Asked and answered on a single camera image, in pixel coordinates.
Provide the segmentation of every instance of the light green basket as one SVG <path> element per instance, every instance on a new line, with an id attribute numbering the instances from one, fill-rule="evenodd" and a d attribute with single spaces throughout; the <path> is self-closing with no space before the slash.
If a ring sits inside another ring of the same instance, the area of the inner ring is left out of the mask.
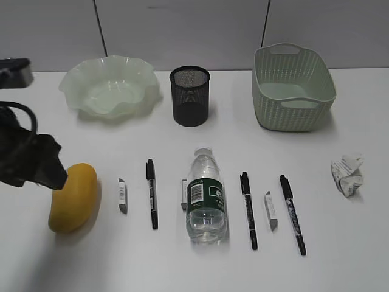
<path id="1" fill-rule="evenodd" d="M 289 43 L 255 52 L 252 94 L 256 118 L 263 127 L 291 132 L 313 130 L 336 97 L 322 58 Z"/>

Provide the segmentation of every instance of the white eraser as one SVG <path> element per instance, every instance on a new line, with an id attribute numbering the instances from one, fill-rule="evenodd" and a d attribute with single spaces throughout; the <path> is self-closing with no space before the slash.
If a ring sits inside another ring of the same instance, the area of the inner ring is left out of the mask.
<path id="1" fill-rule="evenodd" d="M 119 178 L 119 209 L 123 214 L 128 211 L 127 186 L 124 180 Z"/>
<path id="2" fill-rule="evenodd" d="M 182 179 L 182 200 L 181 200 L 181 208 L 182 210 L 187 210 L 187 187 L 188 180 L 186 178 Z"/>
<path id="3" fill-rule="evenodd" d="M 265 194 L 263 201 L 265 203 L 267 219 L 269 219 L 270 228 L 272 231 L 274 231 L 274 229 L 277 227 L 278 220 L 277 220 L 277 216 L 275 215 L 272 196 L 270 195 L 270 192 L 267 192 Z"/>

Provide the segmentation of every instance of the green bottle label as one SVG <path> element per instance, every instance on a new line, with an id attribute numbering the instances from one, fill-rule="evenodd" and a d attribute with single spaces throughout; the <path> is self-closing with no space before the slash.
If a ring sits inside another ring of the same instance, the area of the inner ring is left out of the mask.
<path id="1" fill-rule="evenodd" d="M 188 185 L 187 213 L 200 208 L 214 208 L 224 213 L 223 185 L 211 178 L 195 179 Z"/>

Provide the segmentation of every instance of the black cable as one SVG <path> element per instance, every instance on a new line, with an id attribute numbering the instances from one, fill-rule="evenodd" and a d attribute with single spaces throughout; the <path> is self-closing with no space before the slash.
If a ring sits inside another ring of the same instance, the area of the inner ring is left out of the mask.
<path id="1" fill-rule="evenodd" d="M 29 115 L 31 120 L 31 135 L 27 138 L 27 141 L 30 142 L 30 140 L 36 135 L 36 131 L 38 129 L 38 121 L 36 120 L 36 115 L 34 114 L 34 112 L 29 107 L 17 102 L 0 101 L 0 106 L 7 106 L 9 108 L 18 108 L 19 110 L 25 111 Z"/>
<path id="2" fill-rule="evenodd" d="M 102 38 L 104 54 L 105 54 L 106 57 L 108 57 L 107 48 L 106 48 L 106 46 L 105 46 L 105 40 L 104 40 L 104 34 L 103 34 L 102 24 L 101 24 L 101 22 L 100 22 L 100 17 L 99 17 L 99 15 L 98 15 L 98 11 L 97 11 L 96 0 L 93 0 L 93 6 L 94 6 L 94 8 L 95 8 L 95 14 L 96 14 L 96 18 L 97 18 L 98 30 L 100 31 L 100 37 Z"/>
<path id="3" fill-rule="evenodd" d="M 36 136 L 36 130 L 38 128 L 38 122 L 36 120 L 36 116 L 33 113 L 33 111 L 28 108 L 25 105 L 22 105 L 17 102 L 2 102 L 0 101 L 0 107 L 7 106 L 9 108 L 18 108 L 22 111 L 25 111 L 31 120 L 31 132 L 28 136 L 28 138 L 21 144 L 19 144 L 17 147 L 15 147 L 10 153 L 7 154 L 7 156 L 3 159 L 0 160 L 0 175 L 2 172 L 10 165 L 16 164 L 16 161 L 18 160 L 18 156 L 21 153 L 24 153 L 25 150 L 29 147 L 30 143 Z"/>
<path id="4" fill-rule="evenodd" d="M 269 16 L 269 10 L 270 10 L 270 2 L 271 2 L 271 0 L 269 0 L 269 2 L 267 3 L 265 24 L 263 26 L 263 32 L 262 32 L 261 47 L 263 47 L 263 41 L 265 40 L 265 33 L 266 33 L 266 26 L 267 26 L 267 17 Z"/>

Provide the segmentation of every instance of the black marker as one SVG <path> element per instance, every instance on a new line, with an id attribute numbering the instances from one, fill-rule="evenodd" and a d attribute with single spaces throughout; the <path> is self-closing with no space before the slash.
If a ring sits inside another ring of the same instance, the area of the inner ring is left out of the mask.
<path id="1" fill-rule="evenodd" d="M 282 191 L 284 192 L 287 211 L 289 212 L 289 216 L 291 217 L 292 220 L 294 234 L 296 235 L 298 248 L 300 249 L 301 255 L 306 256 L 306 249 L 304 245 L 303 235 L 301 234 L 300 225 L 298 223 L 296 211 L 293 205 L 293 194 L 292 194 L 291 186 L 289 185 L 289 181 L 284 175 L 281 175 L 280 181 L 281 181 Z"/>
<path id="2" fill-rule="evenodd" d="M 154 172 L 154 162 L 152 159 L 149 159 L 146 163 L 146 179 L 148 180 L 150 192 L 151 224 L 153 229 L 158 229 L 156 174 Z"/>
<path id="3" fill-rule="evenodd" d="M 242 195 L 244 195 L 244 199 L 246 201 L 246 211 L 247 211 L 247 220 L 249 222 L 249 229 L 250 229 L 251 247 L 253 248 L 254 251 L 256 251 L 258 249 L 258 242 L 256 240 L 254 213 L 253 213 L 253 206 L 251 203 L 251 191 L 250 191 L 249 177 L 247 176 L 247 172 L 242 172 L 241 187 L 242 187 Z"/>

